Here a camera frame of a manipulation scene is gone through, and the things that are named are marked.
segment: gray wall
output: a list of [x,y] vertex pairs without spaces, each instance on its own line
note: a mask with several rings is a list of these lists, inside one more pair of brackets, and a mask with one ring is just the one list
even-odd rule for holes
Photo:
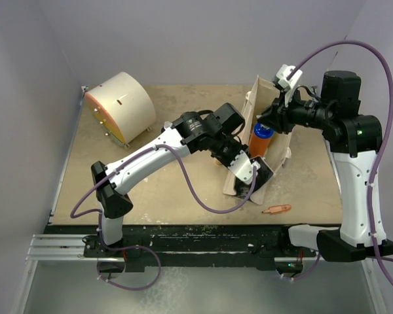
[[0,313],[47,221],[80,96],[36,1],[0,1]]
[[[387,59],[393,74],[393,0],[381,5],[379,0],[368,0],[359,14],[348,38],[372,44]],[[384,126],[388,110],[388,88],[383,69],[377,59],[367,50],[358,47],[342,48],[332,69],[350,69],[362,77],[361,111],[374,114]],[[393,128],[391,139],[381,162],[380,191],[383,223],[389,239],[393,240]],[[393,265],[387,268],[393,275]],[[393,288],[381,276],[381,286],[393,313]]]
[[[343,39],[365,0],[39,0],[74,72],[98,84],[252,84]],[[318,84],[337,49],[305,67]]]

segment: wooden table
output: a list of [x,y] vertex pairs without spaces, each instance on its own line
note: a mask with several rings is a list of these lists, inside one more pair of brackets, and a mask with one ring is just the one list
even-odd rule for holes
[[[87,107],[83,108],[64,180],[56,204],[53,224],[96,224],[90,214],[72,220],[69,213],[77,200],[92,186],[90,166],[100,160],[107,164],[119,160],[153,140],[164,121],[172,121],[185,111],[215,110],[224,102],[241,109],[246,85],[146,86],[157,112],[153,130],[131,142],[131,148],[118,147],[104,135]],[[325,144],[318,130],[296,127],[290,143],[292,158],[272,179],[263,205],[246,203],[234,213],[217,215],[201,208],[193,199],[177,162],[144,179],[128,194],[133,210],[125,224],[337,224],[342,209],[337,182]],[[210,207],[227,209],[238,202],[222,193],[227,169],[218,166],[209,152],[196,152],[184,159],[197,194]],[[272,205],[289,203],[292,210],[279,215],[261,214]],[[80,211],[97,208],[91,195]]]

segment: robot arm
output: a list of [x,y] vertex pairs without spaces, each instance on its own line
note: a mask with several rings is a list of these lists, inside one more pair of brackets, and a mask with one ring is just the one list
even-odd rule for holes
[[243,123],[242,115],[229,103],[215,112],[183,113],[165,125],[160,136],[122,160],[106,166],[96,162],[92,166],[95,183],[131,161],[96,191],[103,207],[102,232],[106,244],[113,245],[122,239],[123,218],[133,207],[129,191],[142,179],[176,159],[170,150],[157,148],[157,145],[172,147],[181,158],[198,150],[209,150],[237,179],[250,184],[253,167],[259,169],[261,166],[249,158],[247,145],[237,141],[232,134]]
[[288,230],[291,244],[320,251],[330,262],[353,262],[373,256],[371,237],[375,236],[381,255],[393,254],[393,242],[386,238],[381,222],[377,178],[373,187],[377,235],[371,234],[369,224],[367,180],[380,149],[382,131],[377,118],[358,114],[360,77],[349,71],[328,71],[320,97],[302,101],[295,84],[301,71],[286,79],[293,69],[281,67],[274,79],[280,96],[257,121],[278,133],[289,133],[295,125],[322,130],[340,182],[343,219],[340,228],[292,226]]

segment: brown paper bag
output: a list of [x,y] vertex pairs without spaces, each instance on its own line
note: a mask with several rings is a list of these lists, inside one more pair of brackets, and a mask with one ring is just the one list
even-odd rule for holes
[[[271,106],[274,98],[279,96],[279,91],[274,85],[257,77],[255,84],[250,92],[246,94],[246,102],[242,109],[242,116],[246,120],[246,126],[240,134],[242,143],[248,144],[249,137],[255,126],[257,116],[267,107]],[[289,148],[291,134],[274,133],[271,143],[264,155],[265,162],[274,171],[274,174],[281,168],[287,158],[291,157]],[[250,200],[258,205],[262,205],[265,198],[268,197],[268,185],[274,178],[271,178],[262,188],[254,192]],[[227,195],[236,195],[234,189],[235,176],[229,172],[223,187],[223,193]]]

